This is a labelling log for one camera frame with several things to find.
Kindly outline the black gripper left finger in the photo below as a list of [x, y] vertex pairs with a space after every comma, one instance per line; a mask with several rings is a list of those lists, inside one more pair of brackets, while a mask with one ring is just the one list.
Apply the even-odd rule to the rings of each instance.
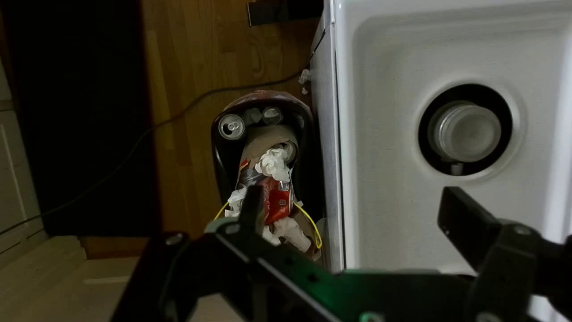
[[257, 216], [261, 210], [261, 185], [250, 185], [247, 189], [241, 214], [239, 214], [239, 243], [248, 253], [256, 253], [261, 246], [259, 232], [256, 230]]

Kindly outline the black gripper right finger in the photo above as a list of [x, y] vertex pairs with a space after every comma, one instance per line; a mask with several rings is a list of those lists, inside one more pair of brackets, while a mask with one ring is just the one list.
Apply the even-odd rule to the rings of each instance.
[[531, 227], [493, 216], [459, 185], [441, 189], [438, 227], [474, 269], [486, 264], [493, 248], [506, 246], [531, 259], [538, 252], [538, 234]]

